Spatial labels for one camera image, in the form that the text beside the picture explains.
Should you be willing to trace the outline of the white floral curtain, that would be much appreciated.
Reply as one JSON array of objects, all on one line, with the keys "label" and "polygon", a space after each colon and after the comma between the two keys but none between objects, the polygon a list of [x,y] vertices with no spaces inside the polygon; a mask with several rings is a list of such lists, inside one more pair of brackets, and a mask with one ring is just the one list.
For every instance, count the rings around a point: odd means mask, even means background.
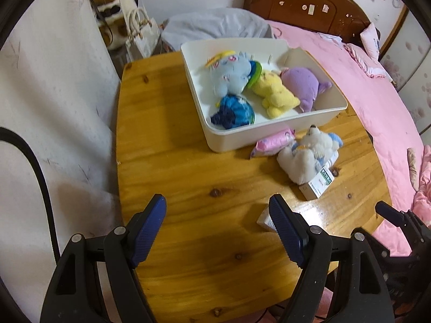
[{"label": "white floral curtain", "polygon": [[[35,0],[1,50],[1,126],[31,147],[60,247],[118,224],[113,156],[119,78],[88,0]],[[1,144],[1,278],[39,320],[55,269],[44,203],[27,159]]]}]

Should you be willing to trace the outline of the white pillow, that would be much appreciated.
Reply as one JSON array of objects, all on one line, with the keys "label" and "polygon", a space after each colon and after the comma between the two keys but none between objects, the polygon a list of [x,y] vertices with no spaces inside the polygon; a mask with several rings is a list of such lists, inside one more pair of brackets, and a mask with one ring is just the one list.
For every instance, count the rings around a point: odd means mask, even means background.
[{"label": "white pillow", "polygon": [[363,32],[361,32],[360,39],[366,54],[372,60],[378,61],[378,57],[380,55],[379,35],[374,23],[371,23]]}]

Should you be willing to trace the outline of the blue rainbow pony plush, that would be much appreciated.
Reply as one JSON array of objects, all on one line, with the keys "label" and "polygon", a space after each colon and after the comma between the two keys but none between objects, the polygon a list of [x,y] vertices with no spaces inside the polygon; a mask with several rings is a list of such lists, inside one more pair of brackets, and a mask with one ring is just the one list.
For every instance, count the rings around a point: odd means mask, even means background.
[{"label": "blue rainbow pony plush", "polygon": [[260,78],[262,65],[251,60],[245,52],[227,50],[210,58],[208,69],[214,93],[220,99],[227,95],[239,96],[244,89],[252,87]]}]

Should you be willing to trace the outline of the blue patterned ball pouch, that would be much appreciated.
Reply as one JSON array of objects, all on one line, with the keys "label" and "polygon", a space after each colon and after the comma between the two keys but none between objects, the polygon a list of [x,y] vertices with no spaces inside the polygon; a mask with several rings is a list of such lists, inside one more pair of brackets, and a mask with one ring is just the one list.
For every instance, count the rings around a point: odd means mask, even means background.
[{"label": "blue patterned ball pouch", "polygon": [[254,124],[253,107],[242,97],[226,95],[216,104],[217,112],[210,117],[212,124],[226,130]]}]

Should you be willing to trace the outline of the brown white fluffy bag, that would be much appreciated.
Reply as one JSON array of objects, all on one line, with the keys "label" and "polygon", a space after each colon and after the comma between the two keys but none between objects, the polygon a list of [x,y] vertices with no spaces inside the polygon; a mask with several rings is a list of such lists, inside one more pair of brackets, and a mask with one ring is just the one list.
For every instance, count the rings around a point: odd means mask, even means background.
[{"label": "brown white fluffy bag", "polygon": [[108,50],[122,47],[128,39],[124,15],[137,8],[135,0],[90,0],[96,22]]}]

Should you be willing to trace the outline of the white handbag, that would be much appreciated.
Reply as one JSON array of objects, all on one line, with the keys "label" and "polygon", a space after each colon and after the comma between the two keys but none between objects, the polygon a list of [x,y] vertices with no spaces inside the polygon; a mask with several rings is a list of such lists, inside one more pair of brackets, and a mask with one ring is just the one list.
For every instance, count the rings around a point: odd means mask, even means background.
[{"label": "white handbag", "polygon": [[160,37],[160,29],[154,18],[150,18],[144,7],[132,9],[126,15],[126,52],[130,62],[149,58]]}]

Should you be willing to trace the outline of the white green medicine box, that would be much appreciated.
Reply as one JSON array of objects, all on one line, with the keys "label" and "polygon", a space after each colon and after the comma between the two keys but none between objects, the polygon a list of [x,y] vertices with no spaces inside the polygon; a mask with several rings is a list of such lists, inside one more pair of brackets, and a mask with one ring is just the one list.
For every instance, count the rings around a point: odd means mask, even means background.
[{"label": "white green medicine box", "polygon": [[324,194],[334,180],[332,172],[327,167],[323,167],[310,182],[300,185],[299,189],[307,201],[316,200]]}]

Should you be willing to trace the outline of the purple plush toy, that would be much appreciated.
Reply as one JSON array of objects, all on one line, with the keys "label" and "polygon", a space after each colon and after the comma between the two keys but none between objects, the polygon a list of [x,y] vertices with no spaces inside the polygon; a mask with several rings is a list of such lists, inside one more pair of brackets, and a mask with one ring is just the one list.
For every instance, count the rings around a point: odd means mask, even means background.
[{"label": "purple plush toy", "polygon": [[317,96],[332,87],[331,82],[320,82],[310,69],[294,67],[280,72],[283,85],[287,87],[299,100],[302,112],[310,112]]}]

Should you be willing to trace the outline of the white tissue packet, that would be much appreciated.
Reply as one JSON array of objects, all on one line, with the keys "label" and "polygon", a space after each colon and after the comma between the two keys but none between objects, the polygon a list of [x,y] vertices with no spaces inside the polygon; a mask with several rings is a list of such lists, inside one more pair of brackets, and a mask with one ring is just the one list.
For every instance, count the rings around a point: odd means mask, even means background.
[{"label": "white tissue packet", "polygon": [[259,218],[256,221],[256,224],[258,224],[260,227],[262,227],[264,230],[268,232],[274,232],[276,233],[276,227],[273,223],[272,218],[270,217],[269,208],[267,207],[259,216]]}]

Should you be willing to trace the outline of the white bear plush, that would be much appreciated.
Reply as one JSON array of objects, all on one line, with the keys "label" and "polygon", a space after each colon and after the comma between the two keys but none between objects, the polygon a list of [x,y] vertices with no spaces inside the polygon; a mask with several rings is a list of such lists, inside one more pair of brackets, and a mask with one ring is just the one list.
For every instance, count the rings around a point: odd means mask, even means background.
[{"label": "white bear plush", "polygon": [[342,146],[339,135],[311,125],[299,141],[278,153],[277,161],[293,183],[302,185],[310,182]]}]

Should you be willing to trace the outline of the pink tissue pack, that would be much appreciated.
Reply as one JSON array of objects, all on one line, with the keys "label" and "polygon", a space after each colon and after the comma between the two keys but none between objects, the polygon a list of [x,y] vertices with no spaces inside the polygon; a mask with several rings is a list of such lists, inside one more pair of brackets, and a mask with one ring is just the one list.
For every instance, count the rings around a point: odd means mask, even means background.
[{"label": "pink tissue pack", "polygon": [[276,134],[260,139],[250,153],[250,158],[278,154],[295,140],[295,130],[284,129]]}]

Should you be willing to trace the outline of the white plastic storage tray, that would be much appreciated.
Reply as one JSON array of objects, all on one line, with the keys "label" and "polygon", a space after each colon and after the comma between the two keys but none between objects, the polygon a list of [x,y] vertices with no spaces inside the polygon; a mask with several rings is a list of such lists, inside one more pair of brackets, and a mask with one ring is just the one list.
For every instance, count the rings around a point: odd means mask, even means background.
[{"label": "white plastic storage tray", "polygon": [[208,39],[181,48],[207,146],[227,152],[285,128],[322,126],[347,108],[307,50],[280,39]]}]

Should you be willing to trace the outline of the yellow plush toy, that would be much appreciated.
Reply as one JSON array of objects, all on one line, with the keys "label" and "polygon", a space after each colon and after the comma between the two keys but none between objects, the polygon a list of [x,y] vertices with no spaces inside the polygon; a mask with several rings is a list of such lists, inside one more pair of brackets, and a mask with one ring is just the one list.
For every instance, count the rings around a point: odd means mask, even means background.
[{"label": "yellow plush toy", "polygon": [[300,100],[283,85],[280,76],[275,72],[262,70],[251,89],[262,98],[262,106],[270,119],[276,119],[300,105]]}]

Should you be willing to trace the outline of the round wooden table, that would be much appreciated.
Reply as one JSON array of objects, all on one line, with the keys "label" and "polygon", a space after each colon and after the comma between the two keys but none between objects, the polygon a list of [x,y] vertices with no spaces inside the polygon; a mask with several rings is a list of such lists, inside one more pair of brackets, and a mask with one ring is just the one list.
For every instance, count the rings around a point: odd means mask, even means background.
[{"label": "round wooden table", "polygon": [[291,296],[300,271],[279,237],[256,222],[274,194],[337,236],[377,228],[375,204],[390,196],[370,137],[353,109],[326,130],[344,142],[338,176],[320,199],[306,201],[274,158],[252,159],[247,147],[209,149],[181,54],[125,66],[116,133],[123,219],[156,193],[167,201],[148,259],[137,268],[159,322],[267,322],[267,309]]}]

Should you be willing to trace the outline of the pink bed quilt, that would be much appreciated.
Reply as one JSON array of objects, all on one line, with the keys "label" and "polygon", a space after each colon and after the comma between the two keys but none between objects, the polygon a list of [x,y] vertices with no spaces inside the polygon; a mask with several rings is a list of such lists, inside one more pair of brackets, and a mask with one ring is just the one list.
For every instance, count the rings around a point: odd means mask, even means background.
[{"label": "pink bed quilt", "polygon": [[402,231],[383,221],[373,211],[375,202],[385,198],[398,211],[413,210],[430,224],[430,205],[415,206],[416,191],[411,185],[408,150],[416,155],[416,168],[430,157],[430,146],[422,143],[413,120],[394,87],[384,78],[369,78],[342,47],[317,33],[271,22],[275,36],[288,45],[308,51],[339,86],[349,102],[349,114],[357,117],[370,134],[355,144],[342,124],[337,130],[345,143],[336,166],[340,175],[328,194],[332,197],[352,192],[346,219],[349,224],[364,219],[374,236],[393,256],[410,254]]}]

